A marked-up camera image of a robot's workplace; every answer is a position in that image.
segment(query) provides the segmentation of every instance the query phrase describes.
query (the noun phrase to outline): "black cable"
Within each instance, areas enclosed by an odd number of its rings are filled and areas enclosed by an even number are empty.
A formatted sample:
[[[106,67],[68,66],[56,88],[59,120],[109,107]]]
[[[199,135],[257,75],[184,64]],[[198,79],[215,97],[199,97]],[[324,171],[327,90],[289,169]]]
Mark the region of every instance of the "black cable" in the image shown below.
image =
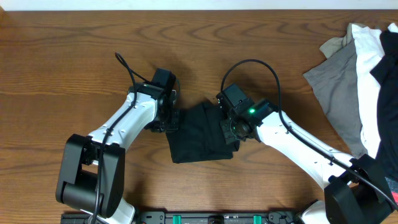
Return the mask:
[[[353,169],[351,169],[350,167],[348,167],[347,165],[343,164],[342,162],[340,162],[339,160],[337,160],[336,158],[334,158],[333,156],[330,156],[329,154],[323,152],[322,150],[318,149],[317,147],[313,146],[312,144],[310,144],[308,141],[306,141],[304,138],[302,138],[301,136],[299,136],[291,126],[289,126],[285,119],[282,116],[282,92],[280,90],[280,84],[279,84],[279,79],[278,79],[278,75],[276,74],[276,72],[274,71],[274,69],[272,69],[271,66],[269,66],[267,63],[257,60],[257,59],[246,59],[246,60],[242,60],[238,63],[236,63],[234,66],[232,66],[224,75],[223,77],[223,81],[221,82],[221,91],[223,91],[224,88],[224,82],[226,80],[226,77],[229,75],[229,73],[231,73],[231,71],[236,68],[238,65],[241,65],[243,63],[246,62],[256,62],[256,63],[260,63],[262,65],[264,65],[265,67],[267,67],[272,74],[275,77],[275,81],[276,81],[276,85],[278,88],[278,104],[279,104],[279,109],[278,109],[278,114],[279,114],[279,118],[282,121],[282,124],[285,126],[285,128],[287,129],[288,133],[291,133],[294,137],[296,137],[300,142],[302,142],[303,144],[305,144],[306,146],[308,146],[310,149],[314,150],[315,152],[319,153],[321,156],[323,156],[324,158],[328,159],[331,163],[334,163],[336,165],[338,165],[339,167],[343,168],[344,170],[347,170],[350,174],[354,175],[356,178],[358,178],[359,180],[361,180],[362,182],[364,182],[366,185],[370,186],[371,188],[373,188],[375,191],[379,192],[384,198],[386,198],[386,200],[390,203],[390,205],[398,211],[398,205],[395,203],[395,201],[393,201],[390,197],[387,196],[386,193],[384,193],[381,189],[379,189],[378,187],[376,187],[374,184],[372,184],[370,181],[368,181],[366,178],[364,178],[362,175],[360,175],[359,173],[355,172]]]
[[[102,171],[102,166],[103,166],[103,156],[104,156],[106,141],[108,140],[108,137],[111,135],[114,127],[136,105],[136,101],[137,101],[137,88],[136,88],[136,81],[134,79],[134,76],[132,75],[133,71],[129,68],[129,65],[123,59],[122,55],[120,55],[117,52],[115,52],[114,55],[119,60],[119,62],[122,63],[122,65],[128,70],[128,72],[130,74],[131,81],[132,81],[132,87],[134,89],[134,98],[133,98],[130,106],[106,130],[104,139],[102,140],[101,147],[99,149],[98,171],[97,171],[98,178],[97,178],[96,196],[95,196],[95,209],[94,209],[93,215],[91,216],[91,224],[95,224],[98,213],[100,212],[101,171]]]
[[[133,69],[130,69],[129,66],[127,65],[126,61],[123,59],[123,57],[119,53],[115,52],[114,55],[116,56],[116,59],[120,62],[120,64],[122,64],[129,71],[131,76],[132,76],[132,74],[135,74],[135,75],[137,75],[137,77],[139,77],[140,79],[144,80],[145,82],[149,82],[146,78],[140,76]]]

